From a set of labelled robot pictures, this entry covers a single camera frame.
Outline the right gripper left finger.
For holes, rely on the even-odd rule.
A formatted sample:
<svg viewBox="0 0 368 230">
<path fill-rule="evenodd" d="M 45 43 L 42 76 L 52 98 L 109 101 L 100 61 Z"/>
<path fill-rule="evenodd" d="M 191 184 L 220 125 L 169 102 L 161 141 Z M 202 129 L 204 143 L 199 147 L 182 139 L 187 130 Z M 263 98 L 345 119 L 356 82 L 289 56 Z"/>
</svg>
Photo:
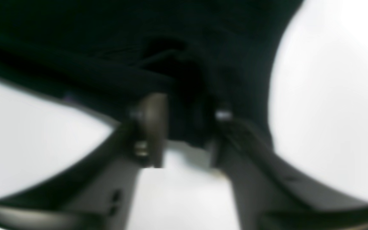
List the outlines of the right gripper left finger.
<svg viewBox="0 0 368 230">
<path fill-rule="evenodd" d="M 123 230 L 143 168 L 163 166 L 166 94 L 144 97 L 93 152 L 60 174 L 0 198 L 4 230 Z"/>
</svg>

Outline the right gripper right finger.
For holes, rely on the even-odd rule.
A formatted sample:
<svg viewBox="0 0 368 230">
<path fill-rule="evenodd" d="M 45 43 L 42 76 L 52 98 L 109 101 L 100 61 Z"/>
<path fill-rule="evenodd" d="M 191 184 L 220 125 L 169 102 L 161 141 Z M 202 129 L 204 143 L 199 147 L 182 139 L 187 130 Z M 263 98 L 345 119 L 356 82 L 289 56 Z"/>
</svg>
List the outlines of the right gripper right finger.
<svg viewBox="0 0 368 230">
<path fill-rule="evenodd" d="M 367 201 L 291 166 L 227 107 L 214 118 L 213 166 L 231 181 L 242 230 L 368 230 Z"/>
</svg>

